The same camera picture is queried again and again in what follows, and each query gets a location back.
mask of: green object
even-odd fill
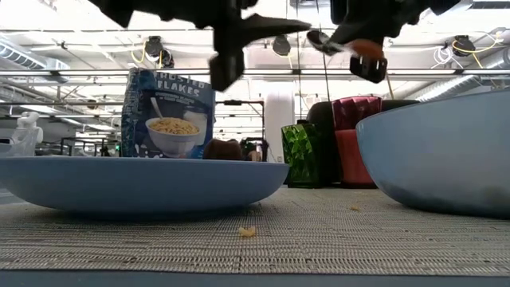
[[[287,184],[295,187],[319,187],[318,161],[320,135],[314,124],[294,124],[283,127],[281,136],[285,163],[290,166]]]

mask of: cereal bowl image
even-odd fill
[[[178,118],[149,119],[145,125],[154,145],[164,155],[172,158],[191,151],[200,133],[194,124]]]

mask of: woven mat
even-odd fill
[[[12,204],[0,206],[0,269],[510,276],[510,222],[380,191],[281,189],[228,214],[137,222]]]

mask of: light blue plate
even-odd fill
[[[0,182],[39,206],[93,213],[171,213],[245,206],[284,182],[281,163],[200,159],[0,159]]]

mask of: white pillar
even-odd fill
[[[269,144],[268,161],[284,162],[281,128],[295,124],[294,84],[265,83],[265,135]]]

